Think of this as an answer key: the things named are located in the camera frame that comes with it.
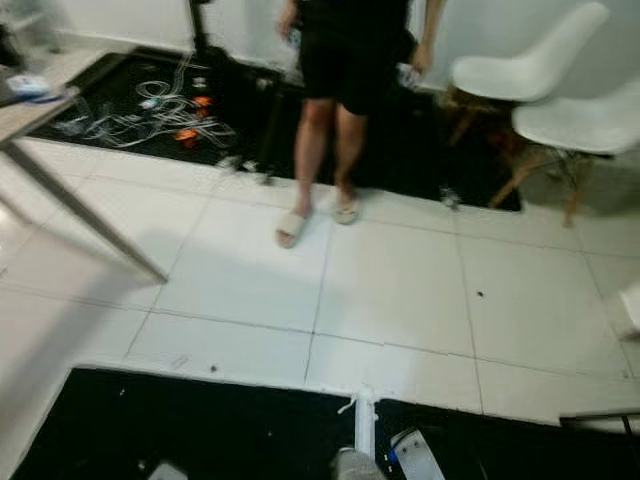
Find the person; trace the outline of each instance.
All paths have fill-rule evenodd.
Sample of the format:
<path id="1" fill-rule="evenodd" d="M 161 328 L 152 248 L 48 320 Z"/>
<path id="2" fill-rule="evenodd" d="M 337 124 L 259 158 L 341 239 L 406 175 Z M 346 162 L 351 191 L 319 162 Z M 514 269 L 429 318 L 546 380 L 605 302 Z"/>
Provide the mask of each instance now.
<path id="1" fill-rule="evenodd" d="M 433 47 L 445 0 L 427 0 L 423 35 L 411 55 L 422 74 L 433 62 Z M 286 0 L 278 29 L 288 39 L 304 5 L 300 65 L 305 82 L 295 146 L 298 194 L 293 210 L 276 228 L 276 240 L 291 248 L 312 214 L 311 190 L 336 130 L 337 195 L 333 218 L 353 223 L 359 203 L 350 178 L 362 152 L 368 117 L 395 81 L 398 49 L 406 32 L 409 0 Z"/>

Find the wooden chair leg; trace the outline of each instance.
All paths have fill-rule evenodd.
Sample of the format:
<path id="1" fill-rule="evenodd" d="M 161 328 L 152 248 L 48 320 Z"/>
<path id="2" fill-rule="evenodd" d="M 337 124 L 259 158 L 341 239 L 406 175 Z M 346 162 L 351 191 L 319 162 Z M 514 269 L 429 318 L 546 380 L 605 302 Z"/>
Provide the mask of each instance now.
<path id="1" fill-rule="evenodd" d="M 449 139 L 449 146 L 453 147 L 460 141 L 467 130 L 469 130 L 469 127 L 471 126 L 477 115 L 478 110 L 476 108 L 473 108 L 473 105 L 468 105 L 464 116 L 458 122 L 453 135 L 451 135 L 451 138 Z"/>
<path id="2" fill-rule="evenodd" d="M 575 188 L 571 194 L 571 199 L 567 204 L 567 210 L 565 212 L 564 217 L 564 226 L 569 228 L 573 226 L 573 217 L 578 211 L 578 205 L 582 203 L 582 199 L 584 198 L 584 182 L 589 176 L 591 172 L 591 168 L 593 167 L 593 159 L 589 158 L 586 160 L 584 165 L 580 165 L 578 167 L 578 172 L 576 173 L 576 182 Z"/>
<path id="3" fill-rule="evenodd" d="M 513 177 L 511 177 L 511 180 L 509 180 L 506 185 L 502 187 L 502 189 L 500 189 L 500 191 L 491 199 L 489 207 L 496 208 L 500 205 L 504 199 L 507 198 L 507 196 L 531 174 L 533 169 L 542 163 L 543 160 L 544 155 L 542 152 L 532 153 L 520 168 L 516 170 Z"/>
<path id="4" fill-rule="evenodd" d="M 452 110 L 458 107 L 458 103 L 454 100 L 458 89 L 451 83 L 447 91 L 438 97 L 438 104 L 444 110 Z"/>

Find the table leg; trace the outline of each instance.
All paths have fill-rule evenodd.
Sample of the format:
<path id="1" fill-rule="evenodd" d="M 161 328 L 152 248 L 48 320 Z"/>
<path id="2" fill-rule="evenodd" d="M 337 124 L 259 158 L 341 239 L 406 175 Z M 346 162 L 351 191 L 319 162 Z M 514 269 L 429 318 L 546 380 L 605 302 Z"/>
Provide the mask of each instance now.
<path id="1" fill-rule="evenodd" d="M 2 145 L 2 150 L 16 165 L 24 170 L 33 180 L 38 182 L 45 190 L 57 198 L 65 207 L 76 214 L 89 227 L 99 233 L 114 247 L 136 262 L 139 266 L 151 273 L 162 283 L 168 281 L 168 276 L 149 260 L 135 245 L 125 240 L 113 227 L 81 202 L 73 193 L 60 183 L 53 175 L 32 159 L 15 142 L 7 142 Z"/>

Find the white floor tile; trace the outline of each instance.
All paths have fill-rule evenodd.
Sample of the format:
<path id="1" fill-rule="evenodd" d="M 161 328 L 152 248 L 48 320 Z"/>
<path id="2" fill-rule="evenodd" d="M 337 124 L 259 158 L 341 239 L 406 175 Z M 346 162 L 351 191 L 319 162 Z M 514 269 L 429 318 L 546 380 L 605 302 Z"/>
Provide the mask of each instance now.
<path id="1" fill-rule="evenodd" d="M 0 290 L 0 383 L 91 355 L 123 358 L 146 313 Z"/>
<path id="2" fill-rule="evenodd" d="M 145 315 L 0 291 L 0 478 L 35 433 L 69 366 L 123 358 Z"/>
<path id="3" fill-rule="evenodd" d="M 363 193 L 362 218 L 407 227 L 455 232 L 455 214 L 441 203 L 381 190 Z"/>
<path id="4" fill-rule="evenodd" d="M 316 329 L 472 355 L 455 236 L 366 221 L 336 227 Z"/>
<path id="5" fill-rule="evenodd" d="M 206 198 L 88 180 L 88 205 L 161 268 L 169 270 Z M 160 286 L 75 217 L 60 212 L 31 237 L 3 281 L 64 296 L 148 307 Z"/>
<path id="6" fill-rule="evenodd" d="M 34 231 L 0 206 L 0 275 Z"/>
<path id="7" fill-rule="evenodd" d="M 463 206 L 456 216 L 462 235 L 580 250 L 574 230 L 565 228 L 563 220 L 560 208 L 530 203 L 524 203 L 522 212 Z"/>
<path id="8" fill-rule="evenodd" d="M 640 202 L 602 215 L 578 215 L 575 229 L 585 252 L 640 257 Z"/>
<path id="9" fill-rule="evenodd" d="M 53 172 L 79 177 L 89 175 L 112 154 L 110 150 L 32 138 L 22 139 L 19 143 L 34 159 Z"/>
<path id="10" fill-rule="evenodd" d="M 620 292 L 640 282 L 640 258 L 587 255 L 598 290 L 614 327 L 628 322 L 628 313 L 620 301 Z M 640 377 L 640 340 L 622 340 L 622 348 L 633 374 Z"/>
<path id="11" fill-rule="evenodd" d="M 315 215 L 296 247 L 285 250 L 274 233 L 284 213 L 212 200 L 156 308 L 311 331 L 331 221 Z"/>
<path id="12" fill-rule="evenodd" d="M 296 202 L 297 191 L 295 180 L 273 178 L 269 185 L 258 185 L 253 198 L 255 203 L 259 205 L 271 205 L 291 210 Z M 331 213 L 334 198 L 333 186 L 323 184 L 313 186 L 313 208 L 316 213 Z"/>
<path id="13" fill-rule="evenodd" d="M 256 182 L 251 173 L 222 171 L 214 187 L 214 196 L 223 200 L 234 200 L 256 205 L 268 205 L 291 210 L 296 202 L 297 183 L 290 178 L 271 178 L 268 185 Z M 333 206 L 334 188 L 331 185 L 313 186 L 313 207 L 316 213 L 330 213 Z"/>
<path id="14" fill-rule="evenodd" d="M 221 174 L 220 169 L 176 160 L 147 157 L 127 152 L 111 152 L 109 159 L 94 172 L 104 177 L 136 182 L 159 188 L 210 194 Z"/>
<path id="15" fill-rule="evenodd" d="M 306 333 L 151 314 L 128 358 L 216 378 L 302 385 L 310 337 Z"/>
<path id="16" fill-rule="evenodd" d="M 316 335 L 307 384 L 480 411 L 474 360 Z"/>
<path id="17" fill-rule="evenodd" d="M 472 238 L 461 245 L 478 357 L 629 374 L 582 254 Z"/>
<path id="18" fill-rule="evenodd" d="M 57 178 L 72 191 L 83 181 L 81 177 L 71 175 L 58 174 Z M 0 192 L 37 225 L 49 220 L 60 208 L 56 199 L 2 154 L 0 154 Z"/>
<path id="19" fill-rule="evenodd" d="M 561 415 L 640 407 L 640 383 L 478 361 L 484 412 L 557 423 Z"/>

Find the table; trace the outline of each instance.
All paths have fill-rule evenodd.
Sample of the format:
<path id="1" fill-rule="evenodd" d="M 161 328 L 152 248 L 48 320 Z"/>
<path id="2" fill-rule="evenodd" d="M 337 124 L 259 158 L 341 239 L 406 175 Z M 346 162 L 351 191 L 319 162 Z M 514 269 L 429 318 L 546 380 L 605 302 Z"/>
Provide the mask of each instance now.
<path id="1" fill-rule="evenodd" d="M 63 54 L 56 65 L 44 73 L 52 85 L 64 83 L 69 77 L 69 70 L 81 65 L 88 66 L 100 58 L 103 53 L 97 51 L 74 51 Z M 126 239 L 112 225 L 109 225 L 88 205 L 76 197 L 62 184 L 56 175 L 45 168 L 37 159 L 31 157 L 17 143 L 20 137 L 27 135 L 39 126 L 73 105 L 74 99 L 68 98 L 61 102 L 44 105 L 12 105 L 0 109 L 0 151 L 4 152 L 20 167 L 33 181 L 40 184 L 62 205 L 75 214 L 87 226 L 110 242 L 114 247 L 128 256 L 144 270 L 162 283 L 168 281 L 168 276 L 152 260 L 150 260 L 135 244 Z M 22 212 L 19 205 L 13 203 L 0 192 L 0 203 L 23 221 L 28 216 Z"/>

